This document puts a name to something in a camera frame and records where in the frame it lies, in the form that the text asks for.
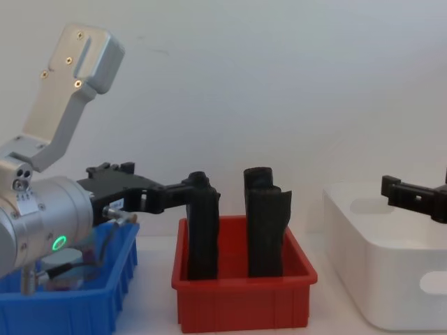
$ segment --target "red plastic bin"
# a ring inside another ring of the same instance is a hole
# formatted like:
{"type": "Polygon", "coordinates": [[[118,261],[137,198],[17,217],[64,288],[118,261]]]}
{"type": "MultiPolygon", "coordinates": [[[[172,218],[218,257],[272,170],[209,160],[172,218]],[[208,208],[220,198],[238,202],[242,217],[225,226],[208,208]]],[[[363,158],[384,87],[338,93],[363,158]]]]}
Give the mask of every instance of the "red plastic bin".
{"type": "Polygon", "coordinates": [[[245,216],[222,216],[218,279],[188,281],[188,229],[186,219],[179,222],[172,286],[184,333],[307,326],[314,268],[287,228],[284,276],[247,278],[246,226],[245,216]]]}

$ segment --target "label sticker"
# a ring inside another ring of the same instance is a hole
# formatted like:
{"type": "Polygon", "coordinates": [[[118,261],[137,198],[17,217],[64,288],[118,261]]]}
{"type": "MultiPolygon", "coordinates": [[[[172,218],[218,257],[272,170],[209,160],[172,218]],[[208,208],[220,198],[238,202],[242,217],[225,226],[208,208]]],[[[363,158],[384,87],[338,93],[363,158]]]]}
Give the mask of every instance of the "label sticker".
{"type": "Polygon", "coordinates": [[[119,200],[114,201],[114,202],[111,202],[109,204],[109,207],[113,208],[113,209],[123,209],[124,208],[124,198],[119,199],[119,200]]]}
{"type": "Polygon", "coordinates": [[[16,199],[20,215],[27,215],[39,210],[33,191],[18,193],[16,199]]]}

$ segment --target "white plastic bin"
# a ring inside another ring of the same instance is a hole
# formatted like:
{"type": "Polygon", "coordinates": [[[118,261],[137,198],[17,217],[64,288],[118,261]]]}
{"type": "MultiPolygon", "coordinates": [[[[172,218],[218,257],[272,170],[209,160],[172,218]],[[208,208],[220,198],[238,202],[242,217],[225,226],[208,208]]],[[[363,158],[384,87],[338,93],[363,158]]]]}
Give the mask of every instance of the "white plastic bin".
{"type": "Polygon", "coordinates": [[[325,189],[325,245],[373,325],[447,330],[447,225],[388,206],[377,184],[325,189]]]}

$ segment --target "blue plastic bin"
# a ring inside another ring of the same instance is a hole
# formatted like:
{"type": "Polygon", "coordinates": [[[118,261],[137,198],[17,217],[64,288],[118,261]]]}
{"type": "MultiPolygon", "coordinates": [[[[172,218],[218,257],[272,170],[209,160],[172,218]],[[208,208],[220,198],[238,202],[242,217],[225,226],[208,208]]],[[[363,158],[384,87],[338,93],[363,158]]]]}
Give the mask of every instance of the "blue plastic bin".
{"type": "MultiPolygon", "coordinates": [[[[96,228],[96,254],[112,225],[96,228]]],[[[111,335],[137,265],[139,225],[127,225],[109,243],[104,266],[79,290],[20,294],[20,271],[0,280],[0,335],[111,335]]]]}

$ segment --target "black plastic object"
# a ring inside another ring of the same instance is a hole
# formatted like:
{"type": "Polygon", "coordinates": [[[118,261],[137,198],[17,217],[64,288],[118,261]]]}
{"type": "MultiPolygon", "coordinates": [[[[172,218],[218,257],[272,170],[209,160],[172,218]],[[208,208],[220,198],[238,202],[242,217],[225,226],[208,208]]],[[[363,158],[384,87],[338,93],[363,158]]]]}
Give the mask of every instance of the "black plastic object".
{"type": "Polygon", "coordinates": [[[186,206],[188,217],[188,280],[217,278],[219,251],[219,194],[202,172],[189,176],[195,187],[186,206]]]}
{"type": "Polygon", "coordinates": [[[390,206],[427,214],[432,220],[447,223],[447,175],[446,184],[428,188],[405,184],[398,178],[382,177],[381,194],[388,198],[390,206]]]}
{"type": "Polygon", "coordinates": [[[249,277],[283,275],[282,244],[291,217],[292,192],[273,185],[269,167],[244,171],[249,277]]]}
{"type": "Polygon", "coordinates": [[[89,167],[88,179],[78,183],[91,192],[94,225],[108,218],[103,209],[122,200],[124,211],[163,213],[165,209],[186,205],[189,226],[189,280],[217,277],[217,237],[219,198],[204,172],[193,172],[179,184],[164,186],[135,175],[135,164],[101,164],[89,167]]]}

